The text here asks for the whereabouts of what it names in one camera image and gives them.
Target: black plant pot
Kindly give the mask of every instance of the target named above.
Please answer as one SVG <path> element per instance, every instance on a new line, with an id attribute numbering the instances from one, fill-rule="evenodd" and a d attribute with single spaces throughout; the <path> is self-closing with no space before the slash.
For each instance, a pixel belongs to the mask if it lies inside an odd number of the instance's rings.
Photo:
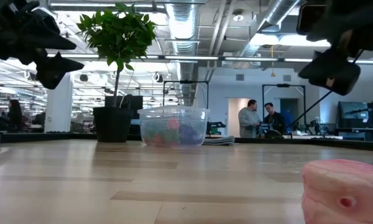
<path id="1" fill-rule="evenodd" d="M 94 108 L 98 142 L 126 142 L 133 114 L 125 108 Z"/>

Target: computer screen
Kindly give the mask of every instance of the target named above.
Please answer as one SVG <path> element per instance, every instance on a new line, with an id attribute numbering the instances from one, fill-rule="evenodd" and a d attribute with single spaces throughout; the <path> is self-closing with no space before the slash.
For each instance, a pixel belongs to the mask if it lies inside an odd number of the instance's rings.
<path id="1" fill-rule="evenodd" d="M 365 102 L 339 102 L 337 128 L 373 128 L 373 110 Z"/>
<path id="2" fill-rule="evenodd" d="M 120 107 L 120 102 L 122 101 L 123 96 L 118 96 L 116 101 L 116 107 Z M 111 107 L 113 105 L 113 96 L 105 96 L 105 107 Z M 125 96 L 122 104 L 122 108 L 130 108 L 134 110 L 133 119 L 139 119 L 138 110 L 142 109 L 142 105 L 144 103 L 143 96 L 132 96 L 127 95 Z"/>

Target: potted plant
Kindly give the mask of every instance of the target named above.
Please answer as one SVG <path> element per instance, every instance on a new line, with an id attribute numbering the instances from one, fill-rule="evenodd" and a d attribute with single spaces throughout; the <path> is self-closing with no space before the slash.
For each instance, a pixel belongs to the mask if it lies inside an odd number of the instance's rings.
<path id="1" fill-rule="evenodd" d="M 148 46 L 155 39 L 155 23 L 149 15 L 136 13 L 135 7 L 116 3 L 115 11 L 97 11 L 92 17 L 82 15 L 77 24 L 88 43 L 105 58 L 108 66 L 117 65 L 113 107 L 94 108 L 94 120 L 99 142 L 125 142 L 129 134 L 133 110 L 116 106 L 119 75 L 132 59 L 146 56 Z"/>

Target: wooden table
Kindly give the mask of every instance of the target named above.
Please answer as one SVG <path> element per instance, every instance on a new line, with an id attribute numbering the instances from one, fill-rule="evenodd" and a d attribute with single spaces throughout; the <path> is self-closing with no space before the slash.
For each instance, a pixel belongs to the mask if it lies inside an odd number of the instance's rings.
<path id="1" fill-rule="evenodd" d="M 141 145 L 2 144 L 0 224 L 304 224 L 306 162 L 373 164 L 373 152 L 322 146 Z"/>

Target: clear plastic bin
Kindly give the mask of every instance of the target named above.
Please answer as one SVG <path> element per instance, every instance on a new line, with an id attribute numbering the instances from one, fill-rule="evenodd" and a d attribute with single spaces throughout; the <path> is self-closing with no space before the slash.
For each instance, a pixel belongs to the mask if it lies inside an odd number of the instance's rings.
<path id="1" fill-rule="evenodd" d="M 189 106 L 139 110 L 142 140 L 148 146 L 200 146 L 206 137 L 209 112 Z"/>

